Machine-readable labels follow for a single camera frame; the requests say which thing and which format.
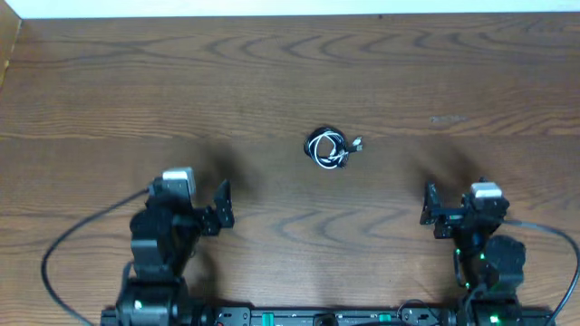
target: cable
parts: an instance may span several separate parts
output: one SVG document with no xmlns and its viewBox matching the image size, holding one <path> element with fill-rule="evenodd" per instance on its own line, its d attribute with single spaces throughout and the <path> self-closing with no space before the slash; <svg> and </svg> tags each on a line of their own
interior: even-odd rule
<svg viewBox="0 0 580 326">
<path fill-rule="evenodd" d="M 327 157 L 318 155 L 318 144 L 322 139 L 328 139 L 333 143 L 333 150 Z M 304 153 L 321 168 L 344 168 L 350 153 L 363 150 L 361 139 L 362 137 L 355 139 L 351 147 L 348 147 L 346 137 L 340 130 L 332 127 L 320 127 L 306 139 Z"/>
<path fill-rule="evenodd" d="M 471 292 L 469 293 L 467 299 L 464 301 L 461 309 L 463 309 L 464 313 L 466 316 L 469 316 L 469 308 L 471 308 L 471 302 L 473 301 L 473 299 L 475 299 L 476 294 L 478 294 L 479 291 L 483 291 L 486 288 L 486 284 L 485 283 L 481 283 L 480 285 L 476 286 L 475 289 L 471 290 Z"/>
<path fill-rule="evenodd" d="M 574 288 L 576 287 L 576 284 L 578 283 L 578 276 L 580 276 L 580 249 L 578 249 L 578 244 L 574 241 L 573 238 L 571 238 L 569 235 L 567 235 L 564 231 L 555 229 L 554 227 L 550 227 L 550 226 L 546 226 L 546 225 L 538 225 L 538 224 L 529 223 L 529 222 L 522 222 L 522 221 L 517 221 L 517 220 L 505 220 L 505 221 L 501 221 L 501 223 L 507 224 L 507 225 L 525 227 L 525 228 L 529 228 L 529 229 L 536 230 L 536 231 L 542 231 L 542 232 L 549 233 L 551 235 L 560 235 L 570 245 L 572 245 L 572 248 L 574 249 L 574 252 L 576 254 L 576 270 L 574 273 L 574 277 L 572 278 L 572 282 L 570 283 L 570 286 L 568 286 L 568 290 L 565 292 L 564 298 L 562 298 L 562 301 L 556 306 L 556 308 L 554 309 L 554 312 L 552 312 L 552 314 L 550 315 L 550 318 L 547 320 L 546 326 L 550 325 L 552 322 L 556 322 L 556 316 L 558 315 L 558 313 L 560 313 L 562 311 L 562 308 L 564 308 L 564 306 L 566 305 L 568 300 L 570 300 L 570 297 L 572 296 L 572 292 L 574 291 Z"/>
<path fill-rule="evenodd" d="M 440 324 L 440 316 L 439 316 L 437 313 L 435 313 L 435 312 L 434 312 L 434 311 L 431 309 L 431 307 L 430 307 L 430 306 L 429 306 L 427 303 L 425 303 L 423 300 L 419 300 L 419 299 L 409 299 L 409 300 L 407 300 L 406 302 L 404 302 L 404 303 L 403 303 L 403 304 L 402 304 L 402 305 L 399 307 L 399 309 L 397 309 L 397 315 L 396 315 L 396 316 L 397 316 L 397 318 L 399 318 L 399 319 L 401 320 L 401 322 L 402 322 L 404 325 L 410 325 L 410 324 L 409 324 L 409 323 L 407 323 L 407 322 L 405 322 L 405 321 L 402 319 L 402 313 L 401 313 L 401 311 L 402 311 L 402 307 L 406 306 L 407 304 L 409 304 L 409 303 L 411 303 L 411 302 L 418 302 L 418 303 L 422 304 L 423 306 L 425 306 L 425 308 L 427 308 L 427 310 L 429 311 L 429 313 L 431 314 L 431 316 L 433 316 L 433 317 L 434 317 L 434 318 L 437 320 L 437 322 L 435 322 L 435 323 L 431 324 L 430 326 L 436 326 L 436 325 L 439 325 L 439 324 Z"/>
<path fill-rule="evenodd" d="M 68 314 L 70 314 L 71 316 L 73 316 L 75 319 L 79 320 L 83 324 L 92 325 L 92 323 L 89 320 L 84 318 L 80 313 L 78 313 L 73 308 L 71 308 L 68 304 L 66 304 L 63 301 L 63 299 L 61 299 L 58 296 L 58 294 L 56 294 L 56 292 L 54 291 L 54 288 L 51 286 L 51 283 L 48 279 L 48 272 L 47 272 L 48 258 L 51 256 L 51 254 L 56 249 L 56 247 L 62 241 L 64 241 L 69 235 L 71 235 L 74 231 L 80 229 L 81 227 L 89 224 L 90 222 L 92 222 L 100 217 L 103 217 L 103 216 L 109 214 L 111 211 L 113 211 L 121 206 L 126 205 L 130 201 L 135 200 L 137 197 L 145 195 L 147 192 L 149 192 L 148 189 L 143 189 L 140 192 L 123 199 L 122 201 L 118 202 L 117 204 L 113 204 L 113 205 L 109 206 L 108 208 L 103 209 L 100 212 L 97 212 L 91 216 L 85 217 L 83 220 L 81 220 L 80 222 L 75 224 L 70 229 L 66 230 L 63 234 L 61 234 L 61 236 L 59 236 L 56 240 L 54 240 L 54 242 L 48 247 L 48 250 L 46 250 L 46 253 L 44 253 L 43 262 L 41 264 L 41 269 L 40 269 L 40 273 L 43 277 L 44 288 L 46 288 L 46 291 L 48 292 L 48 294 L 50 294 L 51 298 L 53 298 L 53 300 L 56 304 L 61 306 L 61 308 L 63 308 L 63 310 L 65 312 L 68 312 Z"/>
</svg>

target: green connector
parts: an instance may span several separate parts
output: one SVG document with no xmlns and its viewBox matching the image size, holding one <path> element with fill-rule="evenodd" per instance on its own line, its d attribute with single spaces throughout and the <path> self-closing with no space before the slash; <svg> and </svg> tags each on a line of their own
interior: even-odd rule
<svg viewBox="0 0 580 326">
<path fill-rule="evenodd" d="M 272 312 L 262 313 L 262 326 L 275 326 Z"/>
<path fill-rule="evenodd" d="M 391 321 L 391 315 L 388 313 L 379 314 L 379 322 Z"/>
</svg>

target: wooden table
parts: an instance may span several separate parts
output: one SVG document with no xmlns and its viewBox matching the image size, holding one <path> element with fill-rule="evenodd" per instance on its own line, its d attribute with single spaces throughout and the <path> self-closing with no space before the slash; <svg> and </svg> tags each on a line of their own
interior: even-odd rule
<svg viewBox="0 0 580 326">
<path fill-rule="evenodd" d="M 0 95 L 0 323 L 75 324 L 40 277 L 82 216 L 192 166 L 197 201 L 232 180 L 234 230 L 203 239 L 192 292 L 256 306 L 452 302 L 451 241 L 419 225 L 422 185 L 448 203 L 480 175 L 510 216 L 580 240 L 580 14 L 26 21 Z M 364 151 L 327 171 L 321 124 Z M 49 273 L 97 321 L 131 259 L 138 200 L 74 234 Z M 561 299 L 559 238 L 527 246 L 524 304 Z M 559 317 L 579 324 L 580 294 Z"/>
</svg>

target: white wall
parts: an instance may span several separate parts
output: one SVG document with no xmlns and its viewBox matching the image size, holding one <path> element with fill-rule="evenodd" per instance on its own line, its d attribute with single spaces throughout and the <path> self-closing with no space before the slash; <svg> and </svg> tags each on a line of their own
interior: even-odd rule
<svg viewBox="0 0 580 326">
<path fill-rule="evenodd" d="M 580 11 L 580 0 L 6 0 L 23 18 Z"/>
</svg>

